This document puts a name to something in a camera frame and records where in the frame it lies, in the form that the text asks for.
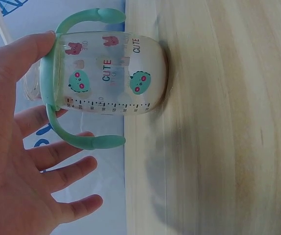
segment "wooden table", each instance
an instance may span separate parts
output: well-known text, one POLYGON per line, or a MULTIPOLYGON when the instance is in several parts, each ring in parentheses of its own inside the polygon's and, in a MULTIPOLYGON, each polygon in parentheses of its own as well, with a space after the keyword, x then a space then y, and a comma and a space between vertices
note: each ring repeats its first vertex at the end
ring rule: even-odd
POLYGON ((167 51, 165 102, 126 118, 128 235, 281 235, 281 0, 127 0, 167 51))

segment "green handle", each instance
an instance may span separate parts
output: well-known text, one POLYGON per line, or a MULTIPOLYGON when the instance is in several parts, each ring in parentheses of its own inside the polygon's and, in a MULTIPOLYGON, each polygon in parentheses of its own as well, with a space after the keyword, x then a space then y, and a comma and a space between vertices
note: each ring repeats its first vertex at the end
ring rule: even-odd
POLYGON ((89 9, 77 12, 66 18, 56 29, 56 33, 67 33, 75 24, 83 21, 99 21, 107 24, 118 24, 124 22, 126 16, 123 12, 112 8, 89 9))
MULTIPOLYGON (((75 24, 83 21, 99 21, 107 24, 118 24, 124 22, 125 14, 116 9, 89 9, 71 15, 66 18, 56 29, 57 39, 61 34, 67 33, 75 24)), ((54 51, 55 44, 51 52, 42 59, 40 67, 40 90, 43 102, 47 107, 49 122, 53 130, 70 145, 85 149, 107 149, 124 145, 126 139, 122 136, 100 136, 81 137, 66 132, 58 123, 56 111, 60 109, 55 103, 53 78, 58 76, 54 71, 54 51)))

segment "transparent bottle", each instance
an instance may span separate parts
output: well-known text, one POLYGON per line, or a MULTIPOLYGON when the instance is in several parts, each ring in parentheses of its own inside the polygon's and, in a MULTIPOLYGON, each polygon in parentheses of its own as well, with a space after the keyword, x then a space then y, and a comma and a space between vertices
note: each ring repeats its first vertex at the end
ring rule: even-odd
MULTIPOLYGON (((151 111, 166 88, 166 60, 155 40, 131 33, 94 31, 67 33, 81 21, 120 23, 115 9, 90 9, 67 18, 56 30, 51 52, 34 64, 23 80, 30 100, 42 99, 56 133, 70 144, 91 149, 85 137, 66 133, 55 112, 75 109, 107 115, 151 111)), ((125 139, 105 136, 94 148, 115 147, 125 139)))

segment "hand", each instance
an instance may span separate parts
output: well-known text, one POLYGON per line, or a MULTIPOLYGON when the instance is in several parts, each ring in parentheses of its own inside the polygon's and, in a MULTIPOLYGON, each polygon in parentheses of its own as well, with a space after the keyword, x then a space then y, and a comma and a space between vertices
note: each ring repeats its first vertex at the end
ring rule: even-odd
POLYGON ((51 193, 93 171, 97 161, 86 157, 40 173, 81 150, 65 142, 25 150, 23 138, 48 123, 46 109, 40 106, 14 115, 16 82, 49 52, 54 40, 52 32, 35 34, 0 48, 0 235, 48 235, 59 224, 89 215, 102 205, 98 195, 72 203, 52 198, 51 193))

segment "white fabric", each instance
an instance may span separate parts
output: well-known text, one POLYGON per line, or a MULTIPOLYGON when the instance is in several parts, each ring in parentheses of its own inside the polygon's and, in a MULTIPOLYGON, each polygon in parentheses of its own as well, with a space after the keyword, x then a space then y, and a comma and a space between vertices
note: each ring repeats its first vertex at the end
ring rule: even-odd
MULTIPOLYGON (((56 29, 57 25, 67 16, 94 7, 112 7, 125 10, 124 0, 1 0, 0 4, 11 13, 5 16, 5 23, 13 39, 27 34, 56 29)), ((123 31, 124 25, 108 26, 103 23, 80 23, 71 31, 116 30, 123 31)), ((41 101, 31 102, 25 99, 20 83, 17 87, 16 112, 42 104, 41 101)), ((60 118, 61 125, 69 132, 76 134, 92 131, 95 135, 123 135, 122 117, 101 116, 71 111, 60 118)), ((25 147, 32 148, 37 142, 43 144, 59 141, 60 138, 50 128, 43 128, 40 133, 25 139, 25 147)), ((69 186, 53 196, 60 202, 71 202, 90 194, 100 194, 104 205, 94 214, 70 224, 59 226, 53 235, 125 235, 125 182, 124 182, 124 148, 110 150, 84 151, 77 154, 58 167, 71 164, 80 158, 93 155, 98 160, 98 169, 84 179, 69 186)))

